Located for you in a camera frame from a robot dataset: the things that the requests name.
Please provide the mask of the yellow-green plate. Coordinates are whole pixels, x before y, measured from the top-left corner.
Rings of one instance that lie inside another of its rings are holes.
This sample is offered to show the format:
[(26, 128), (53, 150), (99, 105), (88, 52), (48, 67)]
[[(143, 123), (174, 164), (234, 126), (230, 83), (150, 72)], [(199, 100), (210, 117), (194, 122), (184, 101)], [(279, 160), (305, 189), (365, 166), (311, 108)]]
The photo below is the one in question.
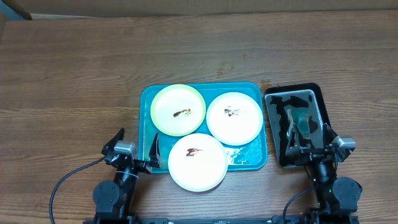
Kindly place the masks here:
[(161, 89), (150, 105), (155, 127), (169, 136), (185, 136), (200, 127), (205, 119), (206, 103), (192, 86), (169, 85)]

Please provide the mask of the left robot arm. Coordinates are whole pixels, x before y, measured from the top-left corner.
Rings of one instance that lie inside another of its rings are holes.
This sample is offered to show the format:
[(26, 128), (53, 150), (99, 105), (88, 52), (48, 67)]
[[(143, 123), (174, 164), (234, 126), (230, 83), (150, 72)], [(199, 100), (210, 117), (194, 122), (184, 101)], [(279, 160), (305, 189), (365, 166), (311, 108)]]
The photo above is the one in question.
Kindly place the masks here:
[(161, 165), (159, 135), (155, 134), (149, 151), (149, 160), (136, 159), (136, 145), (124, 140), (122, 128), (109, 140), (101, 153), (107, 165), (116, 168), (113, 180), (99, 183), (93, 191), (96, 204), (94, 223), (142, 223), (130, 206), (137, 188), (139, 174), (151, 174)]

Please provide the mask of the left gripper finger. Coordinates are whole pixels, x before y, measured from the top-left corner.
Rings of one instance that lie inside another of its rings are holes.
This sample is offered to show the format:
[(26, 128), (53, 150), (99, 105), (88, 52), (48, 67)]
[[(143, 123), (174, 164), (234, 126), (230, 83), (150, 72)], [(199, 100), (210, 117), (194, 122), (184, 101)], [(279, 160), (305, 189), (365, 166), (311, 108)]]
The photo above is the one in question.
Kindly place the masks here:
[(162, 165), (162, 158), (160, 155), (160, 148), (159, 148), (159, 134), (156, 133), (154, 136), (154, 140), (149, 150), (149, 165), (154, 168), (161, 168)]
[(118, 141), (122, 141), (124, 139), (125, 129), (121, 128), (118, 133), (109, 140), (102, 148), (101, 153), (102, 155), (107, 155), (110, 151), (114, 151), (114, 147), (118, 143)]

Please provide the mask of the white plate front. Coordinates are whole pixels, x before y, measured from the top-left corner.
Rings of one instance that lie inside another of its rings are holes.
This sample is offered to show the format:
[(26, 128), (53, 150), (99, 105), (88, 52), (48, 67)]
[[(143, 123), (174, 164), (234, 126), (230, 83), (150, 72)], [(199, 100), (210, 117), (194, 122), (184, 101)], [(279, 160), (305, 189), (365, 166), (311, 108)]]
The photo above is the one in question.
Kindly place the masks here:
[(168, 168), (174, 182), (181, 188), (205, 192), (223, 181), (228, 170), (227, 153), (213, 136), (189, 134), (172, 147)]

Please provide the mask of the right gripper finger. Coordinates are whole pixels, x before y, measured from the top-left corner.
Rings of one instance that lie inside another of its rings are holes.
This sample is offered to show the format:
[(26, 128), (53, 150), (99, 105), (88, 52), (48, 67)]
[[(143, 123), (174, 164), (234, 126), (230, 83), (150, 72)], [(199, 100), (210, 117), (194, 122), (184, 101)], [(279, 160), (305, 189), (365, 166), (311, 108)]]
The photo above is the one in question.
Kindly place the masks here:
[(323, 130), (324, 147), (335, 146), (336, 145), (335, 139), (338, 135), (334, 132), (334, 130), (327, 123), (323, 124), (322, 130)]
[(293, 124), (287, 133), (288, 144), (285, 150), (286, 156), (296, 156), (302, 153), (300, 144), (300, 131), (296, 124)]

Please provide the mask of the yellow green sponge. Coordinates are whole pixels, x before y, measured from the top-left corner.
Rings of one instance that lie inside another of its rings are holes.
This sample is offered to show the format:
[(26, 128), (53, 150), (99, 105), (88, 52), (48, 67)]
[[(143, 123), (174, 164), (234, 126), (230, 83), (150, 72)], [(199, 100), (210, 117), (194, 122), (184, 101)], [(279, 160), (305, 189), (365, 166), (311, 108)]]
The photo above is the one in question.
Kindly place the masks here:
[(293, 124), (296, 124), (303, 138), (310, 139), (309, 110), (304, 108), (288, 109), (287, 115), (289, 120), (288, 131)]

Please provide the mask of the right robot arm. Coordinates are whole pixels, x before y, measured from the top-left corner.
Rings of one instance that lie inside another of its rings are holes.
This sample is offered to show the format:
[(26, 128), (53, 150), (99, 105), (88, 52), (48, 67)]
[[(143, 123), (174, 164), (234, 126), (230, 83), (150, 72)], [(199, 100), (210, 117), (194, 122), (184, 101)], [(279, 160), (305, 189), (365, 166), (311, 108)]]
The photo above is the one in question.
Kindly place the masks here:
[[(358, 209), (362, 186), (352, 178), (338, 177), (338, 164), (344, 162), (355, 150), (356, 143), (351, 137), (337, 135), (326, 123), (323, 124), (321, 148), (315, 148), (312, 141), (305, 139), (294, 125), (289, 142), (287, 157), (294, 160), (295, 166), (305, 168), (313, 186), (293, 196), (282, 214), (284, 223), (358, 223), (352, 216)], [(314, 192), (318, 207), (309, 208), (295, 218), (286, 215), (289, 205), (296, 199)]]

